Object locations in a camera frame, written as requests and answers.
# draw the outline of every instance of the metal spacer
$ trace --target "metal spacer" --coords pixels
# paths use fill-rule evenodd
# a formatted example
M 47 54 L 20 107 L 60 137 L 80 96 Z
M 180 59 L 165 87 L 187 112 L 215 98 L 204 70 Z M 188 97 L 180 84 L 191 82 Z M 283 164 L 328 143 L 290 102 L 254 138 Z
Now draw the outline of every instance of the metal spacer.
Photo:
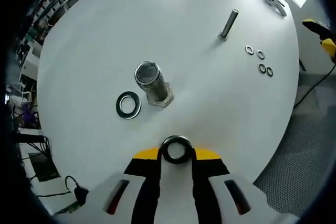
M 259 69 L 259 71 L 260 71 L 261 73 L 266 73 L 266 67 L 265 67 L 264 64 L 259 63 L 259 64 L 258 64 L 258 69 Z
M 254 55 L 254 50 L 251 46 L 246 46 L 245 47 L 245 51 L 249 54 L 249 55 Z
M 273 76 L 273 70 L 269 66 L 266 67 L 266 71 L 267 71 L 268 76 L 270 77 Z
M 258 56 L 260 59 L 262 59 L 262 60 L 264 60 L 264 58 L 265 58 L 265 54 L 264 54 L 264 52 L 261 51 L 261 50 L 258 50 L 258 51 L 257 51 L 257 56 Z

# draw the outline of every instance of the metal part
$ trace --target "metal part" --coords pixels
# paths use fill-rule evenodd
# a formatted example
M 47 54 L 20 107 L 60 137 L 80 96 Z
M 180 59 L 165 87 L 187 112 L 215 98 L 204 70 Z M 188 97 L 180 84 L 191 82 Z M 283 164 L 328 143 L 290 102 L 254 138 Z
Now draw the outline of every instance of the metal part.
M 264 52 L 261 51 L 261 50 L 258 50 L 258 51 L 257 51 L 257 56 L 258 56 L 260 59 L 262 59 L 262 60 L 264 60 L 264 58 L 265 58 L 265 54 L 264 54 Z
M 174 158 L 172 157 L 169 152 L 168 152 L 168 147 L 172 144 L 172 143 L 179 143 L 184 147 L 184 154 L 179 157 L 179 158 Z M 191 157 L 192 157 L 192 146 L 191 143 L 189 142 L 189 140 L 183 136 L 170 136 L 168 137 L 165 141 L 163 141 L 162 145 L 161 145 L 161 153 L 162 156 L 164 157 L 164 159 L 171 163 L 171 164 L 183 164 L 185 162 L 187 162 Z
M 135 103 L 134 110 L 131 113 L 125 113 L 121 109 L 121 104 L 122 104 L 123 100 L 125 98 L 128 98 L 128 97 L 132 98 L 134 100 L 134 103 Z M 123 92 L 118 97 L 117 102 L 115 104 L 115 107 L 116 107 L 118 115 L 121 118 L 132 119 L 132 118 L 135 118 L 139 114 L 139 112 L 141 110 L 141 100 L 140 100 L 139 96 L 136 93 L 132 92 L 132 91 Z
M 236 20 L 236 18 L 238 16 L 238 13 L 239 13 L 238 10 L 236 10 L 236 9 L 232 10 L 232 12 L 231 12 L 231 14 L 229 16 L 229 19 L 226 22 L 226 25 L 225 25 L 223 31 L 219 34 L 219 37 L 221 39 L 223 39 L 224 41 L 227 40 L 227 35 L 229 34 L 229 32 L 230 32 L 230 30 L 232 28 L 232 25 L 233 25 L 233 23 L 235 22 L 235 20 Z
M 259 71 L 260 71 L 261 73 L 266 73 L 266 67 L 265 67 L 264 64 L 259 63 L 259 64 L 258 64 L 258 69 L 259 69 Z
M 245 47 L 245 51 L 249 54 L 249 55 L 254 55 L 254 50 L 251 46 L 247 45 Z
M 268 76 L 271 76 L 271 77 L 273 76 L 273 70 L 269 66 L 266 67 L 266 71 L 267 71 Z
M 164 82 L 161 69 L 151 61 L 144 61 L 135 70 L 135 81 L 145 91 L 148 102 L 166 107 L 174 98 L 168 82 Z

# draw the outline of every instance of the black cable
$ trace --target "black cable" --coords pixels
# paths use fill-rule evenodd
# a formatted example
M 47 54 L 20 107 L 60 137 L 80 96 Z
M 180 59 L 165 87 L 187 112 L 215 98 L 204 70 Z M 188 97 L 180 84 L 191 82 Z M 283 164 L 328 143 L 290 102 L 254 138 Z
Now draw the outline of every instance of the black cable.
M 35 157 L 35 156 L 38 156 L 38 155 L 41 155 L 41 154 L 44 154 L 44 153 L 38 153 L 38 154 L 36 154 L 36 155 L 34 155 L 34 156 L 25 157 L 25 158 L 21 159 L 21 161 L 26 160 L 26 159 L 29 159 L 29 158 L 32 158 L 32 157 Z
M 51 159 L 49 139 L 47 137 L 44 137 L 44 138 L 45 138 L 45 141 L 44 143 L 40 143 L 40 148 L 37 147 L 34 143 L 27 143 L 27 144 L 33 147 L 38 152 L 40 152 L 41 154 L 44 154 L 48 159 Z
M 316 86 L 318 86 L 322 81 L 324 81 L 330 74 L 331 72 L 335 69 L 336 67 L 336 64 L 332 67 L 332 69 L 329 71 L 329 73 L 326 74 L 326 76 L 324 76 L 318 83 L 316 83 L 313 87 L 311 87 L 308 92 L 301 98 L 301 100 L 294 105 L 294 108 L 295 109 L 298 105 L 300 105 L 301 102 L 303 102 L 303 100 L 307 97 L 307 95 L 314 89 L 316 88 Z
M 36 197 L 47 198 L 47 197 L 59 196 L 59 195 L 64 195 L 64 194 L 69 194 L 69 193 L 71 193 L 71 192 L 67 191 L 67 192 L 61 193 L 61 194 L 36 195 Z
M 70 175 L 66 176 L 65 179 L 64 179 L 64 183 L 65 183 L 65 186 L 66 188 L 69 190 L 69 187 L 68 187 L 68 178 L 71 178 L 73 180 L 73 182 L 75 182 L 76 186 L 77 187 L 80 187 L 79 184 L 77 183 L 77 181 Z
M 35 174 L 33 177 L 31 177 L 31 178 L 28 178 L 29 179 L 29 181 L 32 181 L 34 178 L 36 178 L 37 177 L 37 175 Z

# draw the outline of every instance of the gray carpet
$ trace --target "gray carpet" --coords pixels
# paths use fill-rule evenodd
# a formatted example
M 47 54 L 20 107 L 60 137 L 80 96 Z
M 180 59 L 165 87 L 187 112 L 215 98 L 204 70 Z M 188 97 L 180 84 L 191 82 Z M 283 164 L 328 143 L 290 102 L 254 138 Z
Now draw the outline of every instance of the gray carpet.
M 300 75 L 297 100 L 323 76 Z M 316 87 L 293 112 L 272 160 L 255 181 L 271 207 L 300 216 L 336 157 L 336 76 Z

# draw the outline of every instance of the yellow power tool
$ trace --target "yellow power tool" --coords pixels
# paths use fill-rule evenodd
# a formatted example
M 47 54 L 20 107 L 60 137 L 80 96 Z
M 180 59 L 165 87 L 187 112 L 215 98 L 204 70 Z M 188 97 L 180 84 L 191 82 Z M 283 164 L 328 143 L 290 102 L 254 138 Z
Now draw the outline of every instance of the yellow power tool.
M 315 21 L 311 18 L 305 19 L 302 24 L 310 31 L 320 36 L 322 47 L 330 56 L 331 61 L 336 63 L 336 35 L 330 28 L 324 23 Z

